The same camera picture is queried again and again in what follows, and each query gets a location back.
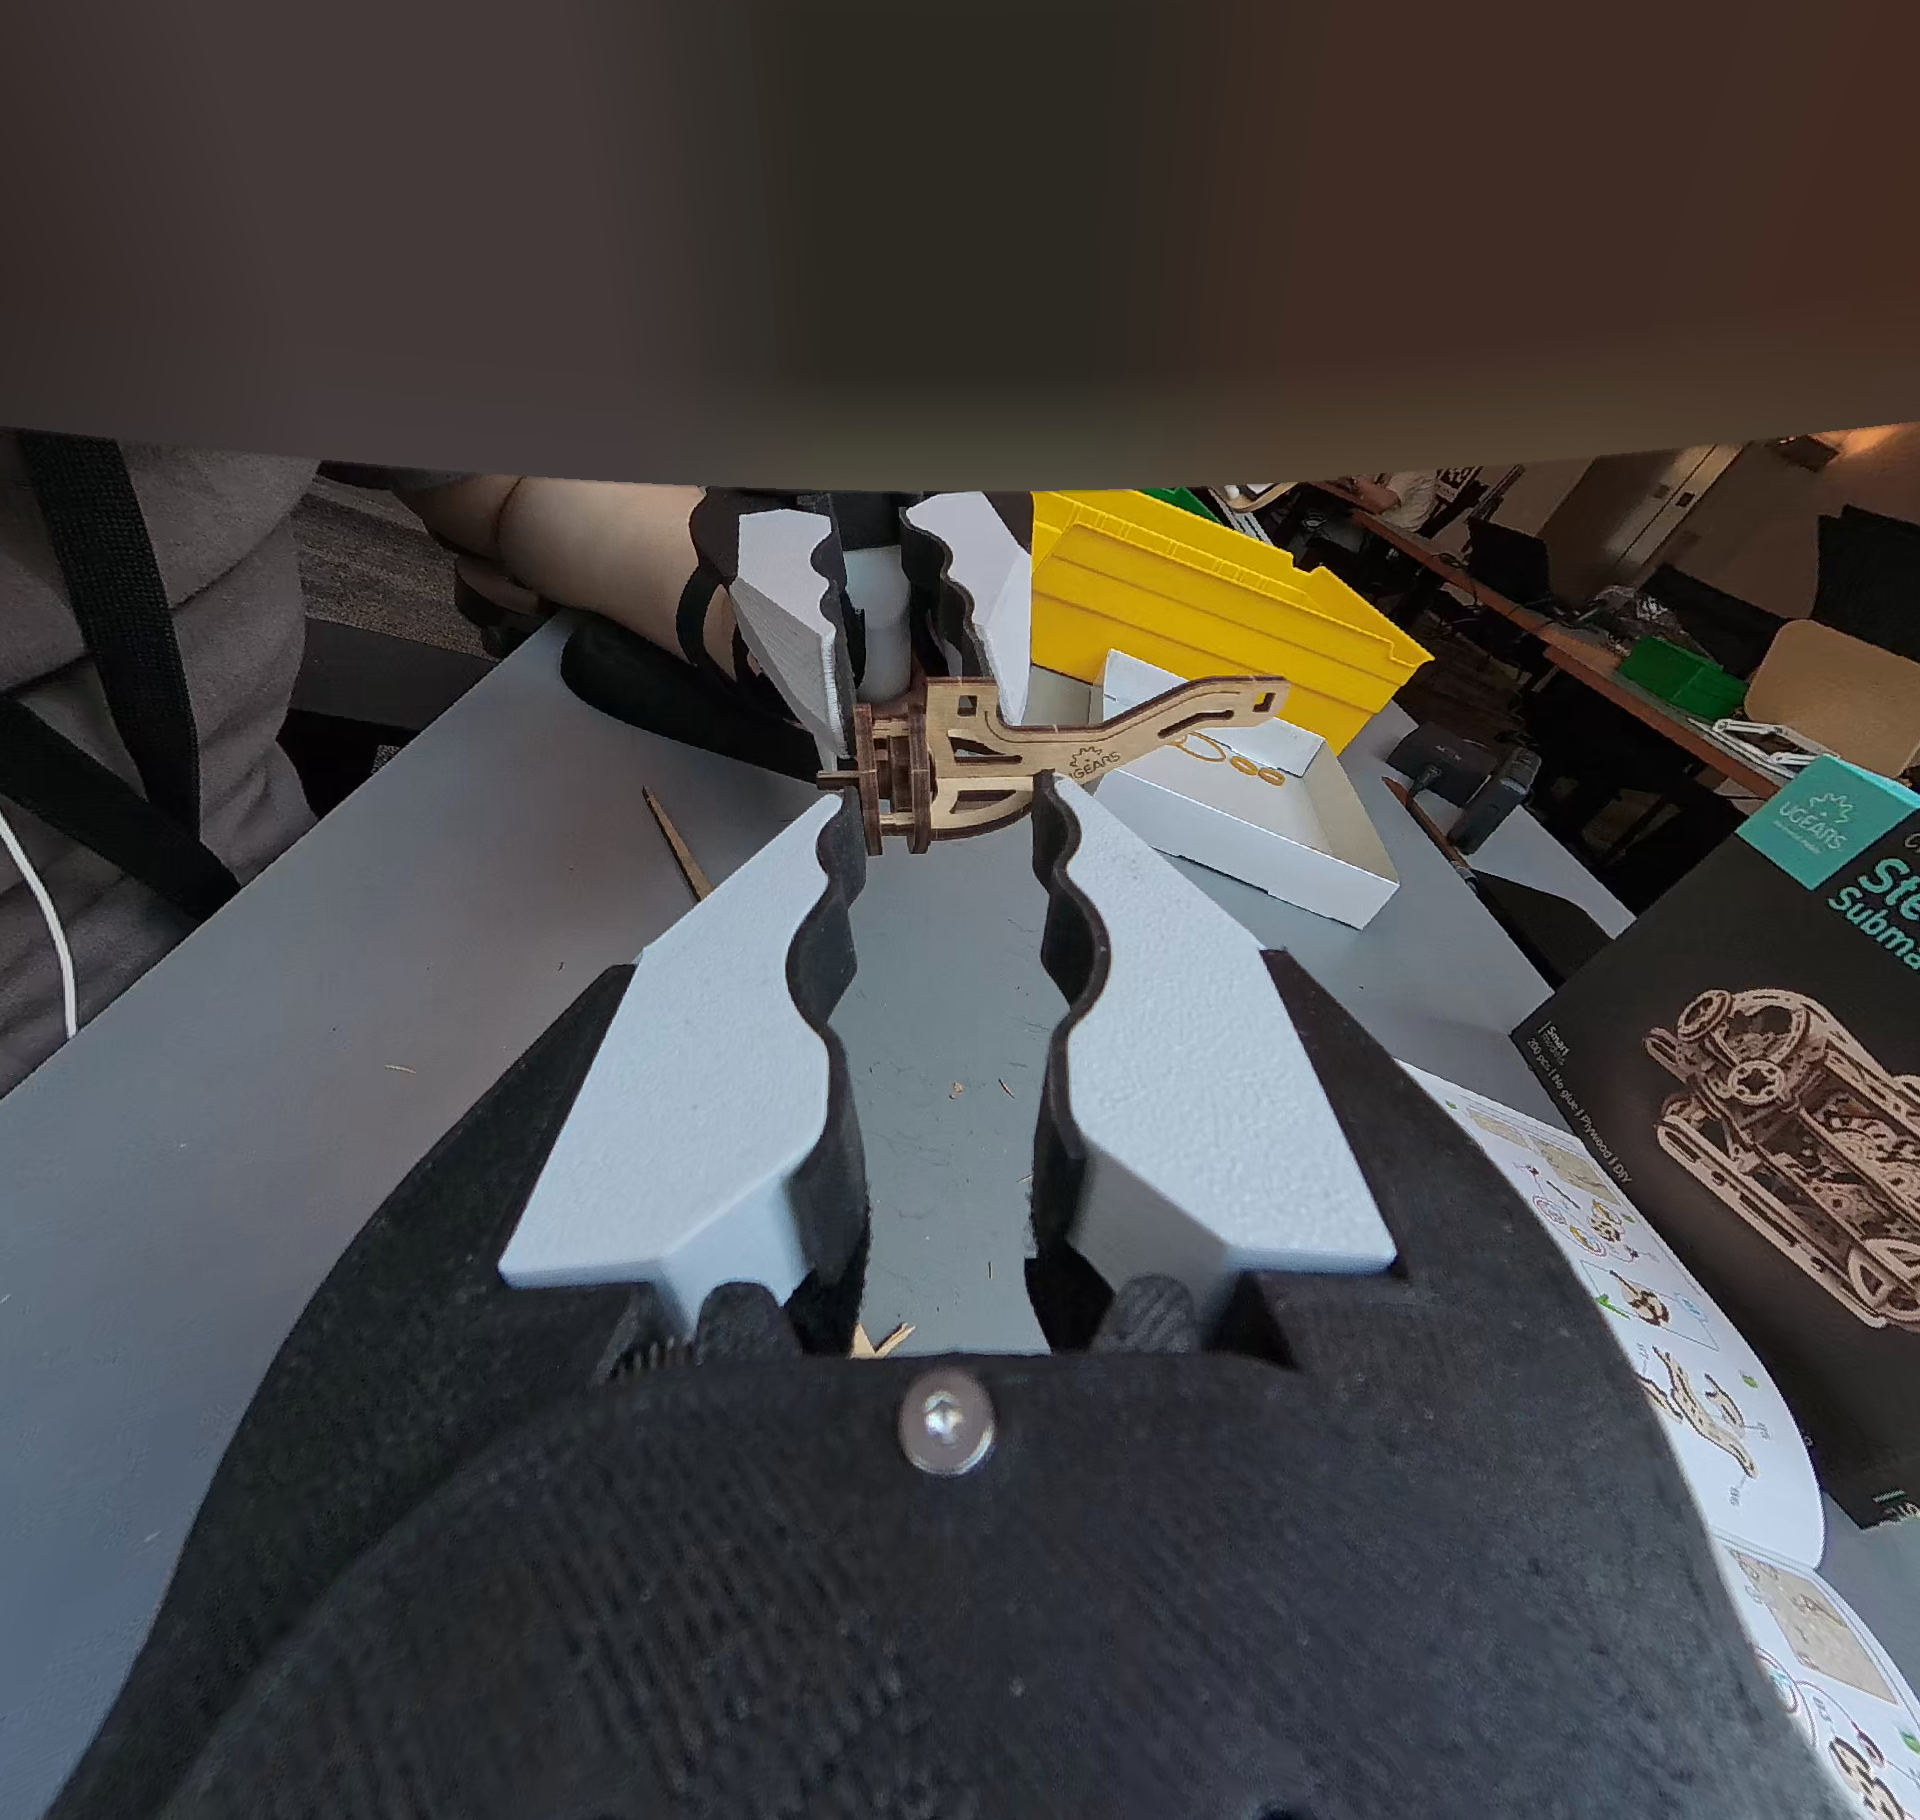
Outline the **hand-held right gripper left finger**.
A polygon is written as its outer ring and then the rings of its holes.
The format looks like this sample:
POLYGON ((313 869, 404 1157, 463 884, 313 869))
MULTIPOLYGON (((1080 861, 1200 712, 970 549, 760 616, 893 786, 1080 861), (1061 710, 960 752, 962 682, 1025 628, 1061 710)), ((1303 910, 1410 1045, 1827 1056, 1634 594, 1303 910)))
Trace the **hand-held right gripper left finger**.
POLYGON ((852 1352, 873 1208, 831 1016, 866 881, 820 799, 633 962, 500 1259, 513 1287, 645 1285, 676 1336, 750 1283, 810 1352, 852 1352))

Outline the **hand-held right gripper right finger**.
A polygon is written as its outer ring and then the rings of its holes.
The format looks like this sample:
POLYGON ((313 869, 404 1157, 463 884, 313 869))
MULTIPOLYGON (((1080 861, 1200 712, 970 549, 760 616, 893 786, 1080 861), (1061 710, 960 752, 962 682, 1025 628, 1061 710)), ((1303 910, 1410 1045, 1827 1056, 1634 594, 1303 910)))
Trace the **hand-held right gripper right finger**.
POLYGON ((1068 1000, 1029 1194, 1047 1343, 1091 1348, 1140 1278, 1210 1332, 1245 1275, 1389 1271, 1394 1235, 1260 941, 1074 780, 1037 780, 1031 830, 1068 1000))

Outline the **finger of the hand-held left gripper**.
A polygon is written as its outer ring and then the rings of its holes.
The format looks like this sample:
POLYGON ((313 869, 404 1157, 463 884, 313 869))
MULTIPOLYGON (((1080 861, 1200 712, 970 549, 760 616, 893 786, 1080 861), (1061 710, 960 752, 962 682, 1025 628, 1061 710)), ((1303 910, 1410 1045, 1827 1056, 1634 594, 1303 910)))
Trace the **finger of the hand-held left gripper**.
POLYGON ((1029 686, 1034 561, 996 500, 953 491, 899 509, 899 565, 922 677, 1029 686))
POLYGON ((750 500, 729 596, 747 645, 798 725, 820 748, 846 748, 855 682, 844 556, 828 514, 750 500))

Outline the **wooden model part assembly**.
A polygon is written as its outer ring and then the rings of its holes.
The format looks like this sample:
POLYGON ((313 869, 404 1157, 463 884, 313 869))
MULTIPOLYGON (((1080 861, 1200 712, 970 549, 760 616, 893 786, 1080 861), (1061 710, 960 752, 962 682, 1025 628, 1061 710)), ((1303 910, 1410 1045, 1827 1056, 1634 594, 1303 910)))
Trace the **wooden model part assembly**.
POLYGON ((922 853, 1022 821, 1044 773, 1092 785, 1190 731, 1271 724, 1287 699, 1280 677, 1228 675, 1092 725, 1022 725, 1002 714, 992 680, 924 680, 897 702, 857 702, 849 752, 816 783, 853 799, 870 855, 892 838, 922 853))

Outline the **person's left forearm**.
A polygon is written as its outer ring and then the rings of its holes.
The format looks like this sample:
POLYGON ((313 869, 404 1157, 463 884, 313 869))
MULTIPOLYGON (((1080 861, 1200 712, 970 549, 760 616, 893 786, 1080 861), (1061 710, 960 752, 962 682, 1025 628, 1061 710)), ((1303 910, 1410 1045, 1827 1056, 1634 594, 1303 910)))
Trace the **person's left forearm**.
POLYGON ((400 501, 500 606, 612 620, 681 661, 677 615, 698 570, 702 488, 477 473, 400 501))

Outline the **black model kit box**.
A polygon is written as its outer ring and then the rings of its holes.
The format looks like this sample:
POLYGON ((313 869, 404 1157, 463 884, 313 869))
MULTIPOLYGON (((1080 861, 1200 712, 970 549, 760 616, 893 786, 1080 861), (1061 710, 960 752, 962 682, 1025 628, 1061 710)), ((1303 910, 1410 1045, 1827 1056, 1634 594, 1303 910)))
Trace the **black model kit box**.
POLYGON ((1919 1502, 1919 801, 1834 757, 1514 1031, 1861 1524, 1919 1502))

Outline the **yellow plastic bin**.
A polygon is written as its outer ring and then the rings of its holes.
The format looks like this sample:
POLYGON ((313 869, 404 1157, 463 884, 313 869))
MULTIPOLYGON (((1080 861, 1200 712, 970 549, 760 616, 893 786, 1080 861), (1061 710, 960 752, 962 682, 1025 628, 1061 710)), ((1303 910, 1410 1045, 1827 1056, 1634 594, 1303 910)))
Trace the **yellow plastic bin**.
POLYGON ((1111 650, 1184 680, 1273 674, 1344 750, 1429 652, 1329 569, 1140 491, 1031 494, 1031 657, 1098 687, 1111 650))

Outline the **thin wooden stick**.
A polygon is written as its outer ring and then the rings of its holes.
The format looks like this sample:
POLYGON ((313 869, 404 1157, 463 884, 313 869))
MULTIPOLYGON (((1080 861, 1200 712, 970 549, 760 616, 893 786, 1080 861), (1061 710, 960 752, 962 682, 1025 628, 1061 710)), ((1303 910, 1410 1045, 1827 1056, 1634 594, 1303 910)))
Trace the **thin wooden stick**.
POLYGON ((641 797, 689 893, 693 895, 696 902, 704 902, 708 895, 714 893, 712 879, 698 864, 698 857, 693 855, 689 843, 684 838, 684 834, 679 832, 677 823, 673 821, 670 813, 664 809, 656 792, 648 786, 648 789, 641 789, 641 797))

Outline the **white cardboard box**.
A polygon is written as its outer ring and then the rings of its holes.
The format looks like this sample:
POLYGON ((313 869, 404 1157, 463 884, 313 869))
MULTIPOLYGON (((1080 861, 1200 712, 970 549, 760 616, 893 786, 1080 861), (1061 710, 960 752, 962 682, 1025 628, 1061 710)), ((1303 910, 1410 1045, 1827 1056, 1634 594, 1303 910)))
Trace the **white cardboard box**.
POLYGON ((1329 742, 1286 720, 1206 722, 1097 786, 1159 852, 1363 928, 1401 877, 1329 742))

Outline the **black electronic device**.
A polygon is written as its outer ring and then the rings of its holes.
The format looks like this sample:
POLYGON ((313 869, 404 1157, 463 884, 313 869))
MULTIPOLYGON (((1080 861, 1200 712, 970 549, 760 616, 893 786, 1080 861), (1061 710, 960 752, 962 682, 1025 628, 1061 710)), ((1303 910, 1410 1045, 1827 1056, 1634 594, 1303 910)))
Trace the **black electronic device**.
POLYGON ((1474 855, 1521 807, 1542 772, 1528 745, 1483 745, 1440 725, 1417 725, 1385 754, 1407 780, 1408 799, 1434 794, 1458 807, 1445 840, 1474 855))

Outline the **white instruction booklet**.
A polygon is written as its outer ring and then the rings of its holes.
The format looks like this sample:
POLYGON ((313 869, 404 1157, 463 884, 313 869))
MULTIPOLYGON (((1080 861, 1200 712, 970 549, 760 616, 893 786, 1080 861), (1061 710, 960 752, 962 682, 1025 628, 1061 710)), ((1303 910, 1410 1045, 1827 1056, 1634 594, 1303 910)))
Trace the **white instruction booklet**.
POLYGON ((1917 1692, 1816 1570, 1822 1498, 1758 1355, 1578 1139, 1410 1062, 1405 1074, 1490 1155, 1582 1281, 1679 1460, 1761 1674, 1845 1814, 1917 1815, 1917 1692))

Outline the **long wooden desk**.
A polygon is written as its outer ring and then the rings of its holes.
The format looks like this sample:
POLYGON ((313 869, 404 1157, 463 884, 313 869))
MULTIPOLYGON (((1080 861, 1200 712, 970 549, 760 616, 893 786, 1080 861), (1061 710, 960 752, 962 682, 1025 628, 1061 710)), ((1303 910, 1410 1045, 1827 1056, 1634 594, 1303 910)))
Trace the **long wooden desk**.
POLYGON ((1643 727, 1677 747, 1693 767, 1714 772, 1723 780, 1733 783, 1743 792, 1756 799, 1769 799, 1790 777, 1811 765, 1811 760, 1802 760, 1799 765, 1782 770, 1775 762, 1754 757, 1749 747, 1722 733, 1716 724, 1698 720, 1657 693, 1645 691, 1645 687, 1623 680, 1619 675, 1619 655, 1584 640, 1575 628, 1562 627, 1548 615, 1510 600, 1499 589, 1483 584, 1462 565, 1434 551, 1427 540, 1401 532, 1373 512, 1355 509, 1353 514, 1359 528, 1378 537, 1379 542, 1394 549, 1405 559, 1410 559, 1415 567, 1419 578, 1394 609, 1401 627, 1410 627, 1410 619, 1429 606, 1431 591, 1438 584, 1450 584, 1462 591, 1469 603, 1500 615, 1507 625, 1540 641, 1550 671, 1578 682, 1584 689, 1611 702, 1620 714, 1639 722, 1643 727))

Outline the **green plastic bin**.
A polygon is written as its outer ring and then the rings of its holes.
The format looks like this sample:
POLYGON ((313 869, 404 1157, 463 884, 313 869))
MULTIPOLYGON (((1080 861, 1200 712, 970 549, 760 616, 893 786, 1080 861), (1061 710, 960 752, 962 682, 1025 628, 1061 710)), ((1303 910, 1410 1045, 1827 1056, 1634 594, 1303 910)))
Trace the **green plastic bin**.
POLYGON ((1639 637, 1620 658, 1617 677, 1662 705, 1708 724, 1740 714, 1746 702, 1744 680, 1710 657, 1662 635, 1639 637))

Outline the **person's grey sweater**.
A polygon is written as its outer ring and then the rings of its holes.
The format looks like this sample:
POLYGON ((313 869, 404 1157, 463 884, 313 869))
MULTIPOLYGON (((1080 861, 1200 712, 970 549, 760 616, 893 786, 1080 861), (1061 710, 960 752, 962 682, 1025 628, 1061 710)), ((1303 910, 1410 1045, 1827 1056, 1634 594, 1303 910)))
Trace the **person's grey sweater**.
POLYGON ((5 1092, 313 827, 278 735, 316 467, 5 430, 5 1092))

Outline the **pale wooden chair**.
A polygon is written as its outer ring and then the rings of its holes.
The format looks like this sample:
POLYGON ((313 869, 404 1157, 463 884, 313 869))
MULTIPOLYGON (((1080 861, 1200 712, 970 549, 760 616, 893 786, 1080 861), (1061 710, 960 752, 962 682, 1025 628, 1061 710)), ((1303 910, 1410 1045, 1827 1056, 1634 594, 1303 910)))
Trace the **pale wooden chair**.
POLYGON ((1744 712, 1900 780, 1919 762, 1919 662, 1794 619, 1773 635, 1753 674, 1744 712))

